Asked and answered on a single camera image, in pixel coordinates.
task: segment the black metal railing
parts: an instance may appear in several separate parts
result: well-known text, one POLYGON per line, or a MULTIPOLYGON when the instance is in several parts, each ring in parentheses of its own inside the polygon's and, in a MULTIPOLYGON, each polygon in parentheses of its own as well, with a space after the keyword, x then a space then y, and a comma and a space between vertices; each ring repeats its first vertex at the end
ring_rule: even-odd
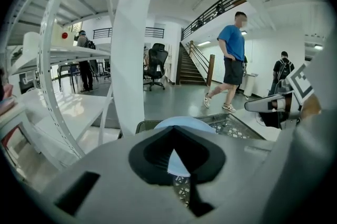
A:
POLYGON ((112 28, 100 28, 94 30, 94 39, 111 36, 112 36, 112 28))
POLYGON ((202 13, 195 21, 193 21, 186 29, 184 29, 181 37, 182 40, 203 25, 207 24, 212 19, 245 2, 246 0, 218 0, 204 13, 202 13))
POLYGON ((146 27, 145 37, 164 38, 164 29, 146 27))
MULTIPOLYGON (((111 37, 111 35, 112 35, 112 28, 100 28, 94 30, 94 39, 111 37)), ((145 37, 164 38, 164 29, 146 27, 145 37)))

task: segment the hand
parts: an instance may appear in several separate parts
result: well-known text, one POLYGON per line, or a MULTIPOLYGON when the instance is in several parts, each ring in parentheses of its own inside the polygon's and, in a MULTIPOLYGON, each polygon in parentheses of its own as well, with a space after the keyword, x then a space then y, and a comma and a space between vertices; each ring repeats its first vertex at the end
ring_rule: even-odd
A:
POLYGON ((235 61, 235 57, 231 54, 227 54, 225 55, 225 57, 231 59, 232 61, 235 61))

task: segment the hair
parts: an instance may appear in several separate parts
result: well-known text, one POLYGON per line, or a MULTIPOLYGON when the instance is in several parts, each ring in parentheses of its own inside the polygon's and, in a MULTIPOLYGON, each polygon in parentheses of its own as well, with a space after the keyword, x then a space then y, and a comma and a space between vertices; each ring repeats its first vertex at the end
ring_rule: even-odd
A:
POLYGON ((238 16, 245 16, 245 17, 247 17, 244 12, 236 12, 235 13, 235 18, 237 18, 238 16))

